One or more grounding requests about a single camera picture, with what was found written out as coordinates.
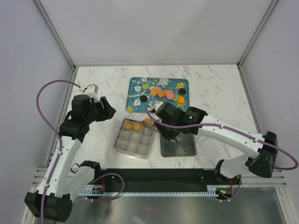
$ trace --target gray metal base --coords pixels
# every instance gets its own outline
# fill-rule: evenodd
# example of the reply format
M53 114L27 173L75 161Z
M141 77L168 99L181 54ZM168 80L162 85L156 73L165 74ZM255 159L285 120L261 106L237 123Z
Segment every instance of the gray metal base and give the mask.
M203 197L120 197L75 203L65 224L285 224L275 189L242 189L229 203Z
M163 157L195 156L196 148L193 134L178 135L181 145L172 141L165 141L160 136L161 155Z

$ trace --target black circle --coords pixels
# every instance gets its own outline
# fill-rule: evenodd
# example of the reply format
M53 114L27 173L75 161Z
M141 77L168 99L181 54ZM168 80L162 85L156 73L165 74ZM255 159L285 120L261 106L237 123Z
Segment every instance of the black circle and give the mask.
M140 101L141 101L141 102L146 102L146 101L148 101L148 97L145 96L145 95L140 96Z
M178 90L178 92L179 92L180 95L185 95L186 94L186 90L184 88L180 88Z

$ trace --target metal floor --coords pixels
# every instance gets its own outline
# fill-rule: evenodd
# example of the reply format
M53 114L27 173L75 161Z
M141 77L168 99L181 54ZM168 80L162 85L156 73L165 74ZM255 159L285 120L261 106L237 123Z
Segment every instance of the metal floor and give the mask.
M121 197L81 201L66 224L284 224L275 189L241 189L231 202L202 197Z

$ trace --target marble countertop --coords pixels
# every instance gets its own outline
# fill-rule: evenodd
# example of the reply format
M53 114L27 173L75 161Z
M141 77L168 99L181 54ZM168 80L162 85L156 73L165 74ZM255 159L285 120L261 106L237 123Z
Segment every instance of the marble countertop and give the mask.
M102 168L214 168L219 160L242 154L216 140L195 136L196 156L164 158L160 152L159 134L155 134L148 159L116 152L114 143L122 121L146 117L146 114L129 113L125 109L131 77L186 78L190 106L205 110L223 122L256 132L236 65L80 67L75 82L82 87L97 84L98 96L106 96L116 113L111 120L90 125L73 162L98 161ZM81 93L74 87L71 99Z

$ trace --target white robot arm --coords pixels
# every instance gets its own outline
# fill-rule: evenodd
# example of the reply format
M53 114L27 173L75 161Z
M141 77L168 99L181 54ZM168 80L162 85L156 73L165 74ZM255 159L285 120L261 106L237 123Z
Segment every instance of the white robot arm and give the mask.
M195 107L189 107L186 112L183 112L170 103L158 102L154 105L152 111L162 120L162 123L168 125L211 124L200 128L176 129L175 127L170 128L166 127L167 125L164 126L155 122L154 125L166 141L173 140L180 132L185 134L192 133L218 140L244 153L244 155L231 160L220 160L214 173L216 177L231 179L237 175L250 172L265 178L272 176L277 150L257 141L261 140L277 145L276 134L267 132L265 135L262 135L260 133L247 132L225 124Z
M25 203L35 217L41 216L41 200L44 188L47 187L44 203L44 217L46 219L65 222L71 213L72 203L80 191L93 179L99 177L100 164L93 161L84 161L77 173L66 182L71 163L80 148L89 125L93 122L111 119L115 109L105 97L98 98L98 87L88 86L80 95L74 96L71 102L72 110L67 113L64 122L59 128L62 139L62 150L59 150L59 141L54 152L46 175L38 185L35 193L28 192ZM47 179L53 172L50 182Z

